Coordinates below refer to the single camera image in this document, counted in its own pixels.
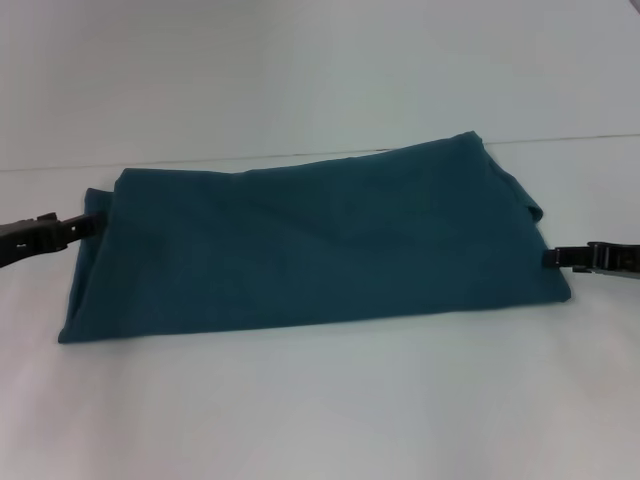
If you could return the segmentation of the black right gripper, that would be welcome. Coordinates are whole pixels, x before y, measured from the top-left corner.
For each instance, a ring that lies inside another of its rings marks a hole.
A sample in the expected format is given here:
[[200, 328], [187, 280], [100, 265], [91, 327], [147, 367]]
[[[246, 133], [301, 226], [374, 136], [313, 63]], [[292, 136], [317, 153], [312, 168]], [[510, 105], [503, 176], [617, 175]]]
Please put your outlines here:
[[570, 268], [574, 273], [591, 273], [640, 280], [640, 244], [593, 242], [585, 246], [556, 247], [543, 254], [543, 267]]

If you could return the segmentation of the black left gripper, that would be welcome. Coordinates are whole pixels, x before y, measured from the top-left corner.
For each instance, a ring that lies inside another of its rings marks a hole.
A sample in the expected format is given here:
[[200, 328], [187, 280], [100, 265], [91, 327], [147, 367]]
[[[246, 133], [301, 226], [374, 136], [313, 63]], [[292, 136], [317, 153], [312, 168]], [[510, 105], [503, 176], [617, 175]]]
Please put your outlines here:
[[83, 214], [59, 221], [55, 213], [0, 225], [0, 268], [29, 257], [56, 253], [69, 244], [101, 235], [106, 213]]

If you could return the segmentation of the teal t-shirt with FREE print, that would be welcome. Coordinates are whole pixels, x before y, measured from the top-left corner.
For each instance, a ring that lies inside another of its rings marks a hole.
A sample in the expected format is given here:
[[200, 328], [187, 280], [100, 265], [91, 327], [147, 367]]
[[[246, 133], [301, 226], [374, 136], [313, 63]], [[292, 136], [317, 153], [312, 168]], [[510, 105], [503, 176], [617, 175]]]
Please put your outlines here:
[[90, 189], [62, 344], [567, 301], [542, 209], [472, 132], [241, 173], [127, 169]]

